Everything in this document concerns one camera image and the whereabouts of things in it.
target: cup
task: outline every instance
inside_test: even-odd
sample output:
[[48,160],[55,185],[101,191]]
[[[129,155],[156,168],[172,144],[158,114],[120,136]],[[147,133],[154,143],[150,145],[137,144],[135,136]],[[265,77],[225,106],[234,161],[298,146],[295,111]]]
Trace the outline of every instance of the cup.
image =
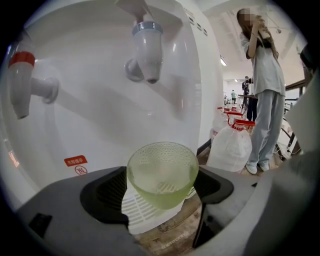
[[168,210],[180,204],[194,185],[198,159],[187,147],[156,142],[137,150],[126,174],[137,192],[156,208]]

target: red warning label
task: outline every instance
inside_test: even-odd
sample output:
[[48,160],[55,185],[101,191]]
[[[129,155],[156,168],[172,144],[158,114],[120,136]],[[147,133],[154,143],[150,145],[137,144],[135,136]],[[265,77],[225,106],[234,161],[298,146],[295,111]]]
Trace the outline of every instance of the red warning label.
[[66,166],[76,166],[78,164],[85,164],[88,163],[87,159],[85,158],[84,155],[78,155],[70,158],[64,159],[64,162]]
[[74,167],[74,170],[78,175],[84,175],[88,173],[87,169],[81,165],[77,165],[76,167]]

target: ceiling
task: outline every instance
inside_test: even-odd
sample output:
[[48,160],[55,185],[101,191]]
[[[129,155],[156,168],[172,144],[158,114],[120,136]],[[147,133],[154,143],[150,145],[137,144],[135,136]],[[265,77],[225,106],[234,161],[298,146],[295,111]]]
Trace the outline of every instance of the ceiling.
[[208,17],[215,34],[219,52],[227,66],[223,66],[223,79],[243,80],[252,76],[253,69],[247,60],[239,34],[241,29],[236,18],[237,11],[249,7],[252,13],[261,15],[272,33],[279,52],[279,63],[287,85],[304,79],[299,52],[306,41],[294,23],[276,5],[265,0],[196,0],[199,8]]

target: woman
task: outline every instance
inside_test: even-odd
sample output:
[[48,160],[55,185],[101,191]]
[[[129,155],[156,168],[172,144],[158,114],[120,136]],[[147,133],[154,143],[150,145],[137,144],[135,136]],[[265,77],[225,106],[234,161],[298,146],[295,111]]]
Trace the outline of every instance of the woman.
[[[269,169],[269,160],[277,143],[285,109],[285,79],[278,62],[278,52],[263,19],[243,8],[236,14],[242,28],[241,45],[247,59],[251,59],[254,77],[254,95],[258,98],[257,118],[251,134],[252,152],[247,164],[251,174],[257,173],[257,164],[263,171]],[[263,39],[259,29],[269,34]]]

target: floor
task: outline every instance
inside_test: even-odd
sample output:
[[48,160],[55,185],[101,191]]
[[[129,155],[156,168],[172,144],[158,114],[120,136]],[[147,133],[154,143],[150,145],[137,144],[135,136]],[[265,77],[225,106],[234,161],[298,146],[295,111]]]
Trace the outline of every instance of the floor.
[[[197,156],[199,165],[206,165],[210,154],[210,146]],[[278,155],[270,160],[270,168],[275,169],[281,163]],[[250,174],[246,167],[240,172],[242,175]],[[262,175],[258,169],[256,175]],[[196,236],[201,217],[202,204],[197,194],[183,203],[181,211],[148,232],[135,235],[139,243],[153,256],[177,256],[184,255],[193,250],[193,240]]]

